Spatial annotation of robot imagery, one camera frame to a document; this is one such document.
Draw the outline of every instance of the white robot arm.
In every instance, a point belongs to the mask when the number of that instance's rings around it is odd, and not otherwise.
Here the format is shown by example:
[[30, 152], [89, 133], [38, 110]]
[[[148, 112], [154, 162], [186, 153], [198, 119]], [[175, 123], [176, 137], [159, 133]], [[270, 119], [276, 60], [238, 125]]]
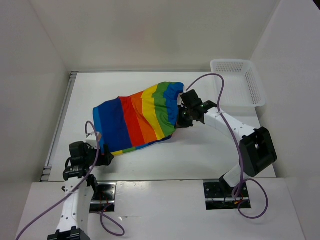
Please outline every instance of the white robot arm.
[[[219, 112], [215, 103], [212, 101], [202, 102], [195, 90], [183, 93], [181, 99], [181, 105], [178, 106], [177, 128], [192, 127], [193, 121], [196, 120], [217, 129], [233, 140], [230, 130], [221, 116], [222, 113]], [[255, 129], [225, 112], [223, 112], [223, 116], [231, 126], [240, 148], [244, 165], [243, 180], [255, 177], [277, 160], [274, 144], [266, 128]], [[240, 182], [240, 174], [241, 167], [237, 164], [219, 179], [221, 188], [226, 191], [236, 187]]]

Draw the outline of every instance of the plastic basket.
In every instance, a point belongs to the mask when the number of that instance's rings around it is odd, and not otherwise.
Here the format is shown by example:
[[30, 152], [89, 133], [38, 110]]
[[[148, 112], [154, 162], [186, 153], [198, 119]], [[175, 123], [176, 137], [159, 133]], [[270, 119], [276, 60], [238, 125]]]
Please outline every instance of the plastic basket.
[[[220, 104], [232, 107], [261, 107], [266, 104], [261, 78], [253, 62], [240, 59], [212, 60], [211, 71], [224, 78], [224, 90]], [[216, 101], [221, 91], [222, 81], [212, 77], [216, 90]]]

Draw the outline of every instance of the red stripe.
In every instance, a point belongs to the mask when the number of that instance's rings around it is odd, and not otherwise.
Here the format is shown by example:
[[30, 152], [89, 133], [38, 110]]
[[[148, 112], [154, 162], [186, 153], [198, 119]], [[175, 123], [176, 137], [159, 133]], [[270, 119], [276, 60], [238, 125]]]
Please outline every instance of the red stripe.
[[146, 144], [142, 135], [137, 113], [132, 105], [131, 97], [119, 97], [124, 113], [124, 120], [129, 132], [132, 147], [137, 147]]

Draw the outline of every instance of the rainbow cloth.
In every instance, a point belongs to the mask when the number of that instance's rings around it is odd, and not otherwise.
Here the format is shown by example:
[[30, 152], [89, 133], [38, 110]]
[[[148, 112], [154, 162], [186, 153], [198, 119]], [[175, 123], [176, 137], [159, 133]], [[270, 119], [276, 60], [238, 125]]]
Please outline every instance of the rainbow cloth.
[[95, 128], [113, 155], [167, 140], [175, 132], [181, 82], [162, 82], [131, 96], [120, 96], [93, 109]]

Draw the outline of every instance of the white platform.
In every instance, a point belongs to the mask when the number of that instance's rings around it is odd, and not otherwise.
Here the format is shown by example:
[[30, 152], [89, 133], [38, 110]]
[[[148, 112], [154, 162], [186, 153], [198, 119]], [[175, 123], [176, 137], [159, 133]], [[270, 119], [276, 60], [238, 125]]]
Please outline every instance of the white platform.
[[[101, 227], [100, 218], [90, 214], [91, 240], [303, 240], [295, 208], [282, 178], [258, 180], [269, 196], [266, 214], [257, 220], [243, 218], [235, 209], [206, 210], [203, 181], [118, 182], [115, 212], [108, 213], [123, 225], [126, 234], [115, 237]], [[19, 225], [19, 231], [38, 214], [64, 196], [62, 182], [33, 183]], [[247, 183], [252, 209], [258, 215], [265, 197], [253, 182]], [[55, 233], [62, 206], [41, 218], [20, 240], [44, 240]], [[109, 221], [105, 225], [118, 231]]]
[[[93, 120], [93, 108], [118, 96], [129, 96], [161, 82], [182, 82], [187, 87], [207, 72], [104, 72], [78, 73], [60, 136], [50, 158], [51, 182], [63, 181], [69, 144], [85, 139], [85, 122]], [[211, 77], [194, 85], [203, 101], [213, 100]], [[259, 128], [254, 108], [225, 108], [238, 120]], [[99, 181], [152, 181], [217, 179], [238, 162], [235, 144], [201, 123], [178, 129], [170, 140], [116, 156], [109, 167], [94, 170]], [[274, 178], [273, 166], [260, 178]]]

